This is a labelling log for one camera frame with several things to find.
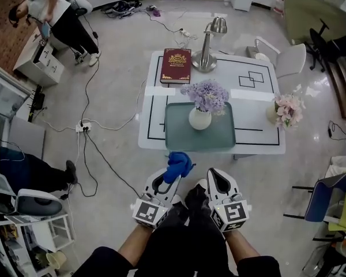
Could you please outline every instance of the glass tray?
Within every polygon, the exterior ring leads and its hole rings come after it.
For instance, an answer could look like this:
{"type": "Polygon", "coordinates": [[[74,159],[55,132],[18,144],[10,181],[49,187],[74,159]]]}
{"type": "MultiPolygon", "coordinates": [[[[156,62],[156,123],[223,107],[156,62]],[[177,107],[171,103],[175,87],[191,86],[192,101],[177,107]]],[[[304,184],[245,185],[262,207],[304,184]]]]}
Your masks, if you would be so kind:
{"type": "Polygon", "coordinates": [[[194,103],[170,103],[166,106],[166,147],[171,151],[213,151],[236,144],[232,106],[225,103],[224,115],[212,115],[212,123],[196,130],[189,123],[194,103]]]}

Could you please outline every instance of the person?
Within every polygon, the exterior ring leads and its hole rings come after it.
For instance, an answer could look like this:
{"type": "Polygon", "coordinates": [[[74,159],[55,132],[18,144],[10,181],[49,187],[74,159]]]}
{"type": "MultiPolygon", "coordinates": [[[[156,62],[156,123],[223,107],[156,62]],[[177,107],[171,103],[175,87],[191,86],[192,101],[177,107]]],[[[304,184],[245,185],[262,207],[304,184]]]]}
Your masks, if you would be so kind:
{"type": "Polygon", "coordinates": [[[20,189],[44,192],[68,190],[69,184],[76,184],[76,167],[72,161],[66,162],[66,170],[55,169],[45,161],[21,151],[0,147],[0,174],[15,194],[20,189]]]}
{"type": "Polygon", "coordinates": [[[19,19],[27,15],[38,23],[47,22],[54,36],[64,44],[77,50],[83,57],[90,53],[89,65],[93,66],[101,51],[87,33],[76,16],[70,3],[65,0],[24,0],[12,7],[9,12],[9,21],[16,26],[19,19]]]}
{"type": "Polygon", "coordinates": [[[185,203],[173,198],[173,208],[153,232],[137,225],[116,252],[99,247],[73,277],[127,276],[231,276],[228,268],[228,243],[240,277],[279,277],[278,262],[270,256],[260,256],[238,230],[222,234],[210,217],[208,185],[205,179],[189,191],[185,203]]]}

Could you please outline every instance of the white vase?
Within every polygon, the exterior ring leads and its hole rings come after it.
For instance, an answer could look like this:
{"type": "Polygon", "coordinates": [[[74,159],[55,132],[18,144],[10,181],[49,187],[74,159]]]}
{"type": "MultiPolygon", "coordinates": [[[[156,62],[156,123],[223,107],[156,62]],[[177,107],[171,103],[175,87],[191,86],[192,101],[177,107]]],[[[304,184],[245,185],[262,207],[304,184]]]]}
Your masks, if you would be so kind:
{"type": "Polygon", "coordinates": [[[271,106],[266,108],[266,117],[269,120],[270,123],[276,124],[277,118],[279,117],[276,112],[276,108],[274,106],[274,103],[272,103],[271,106]]]}
{"type": "Polygon", "coordinates": [[[208,128],[212,123],[212,114],[210,112],[201,112],[193,108],[189,114],[190,125],[197,130],[208,128]]]}

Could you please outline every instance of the silver lamp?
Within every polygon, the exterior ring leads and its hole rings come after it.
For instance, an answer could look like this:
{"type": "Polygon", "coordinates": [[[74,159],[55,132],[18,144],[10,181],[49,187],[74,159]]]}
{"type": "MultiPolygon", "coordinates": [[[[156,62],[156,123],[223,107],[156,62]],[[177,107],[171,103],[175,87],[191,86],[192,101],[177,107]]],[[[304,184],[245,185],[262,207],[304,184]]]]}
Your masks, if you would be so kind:
{"type": "Polygon", "coordinates": [[[202,45],[202,50],[196,51],[191,56],[192,65],[195,69],[203,73],[208,73],[214,70],[217,65],[217,58],[209,52],[210,34],[213,34],[213,36],[223,36],[226,33],[227,24],[225,23],[225,19],[222,17],[217,16],[206,26],[204,31],[205,40],[204,44],[202,45]]]}

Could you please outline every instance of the red book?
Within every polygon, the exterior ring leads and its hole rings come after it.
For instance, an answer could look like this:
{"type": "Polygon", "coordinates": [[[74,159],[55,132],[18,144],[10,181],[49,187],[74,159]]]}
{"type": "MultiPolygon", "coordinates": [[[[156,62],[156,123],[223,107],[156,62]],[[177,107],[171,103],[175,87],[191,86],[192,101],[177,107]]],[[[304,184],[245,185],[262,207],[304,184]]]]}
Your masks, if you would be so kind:
{"type": "Polygon", "coordinates": [[[191,79],[191,50],[167,48],[164,50],[160,82],[188,84],[191,79]]]}

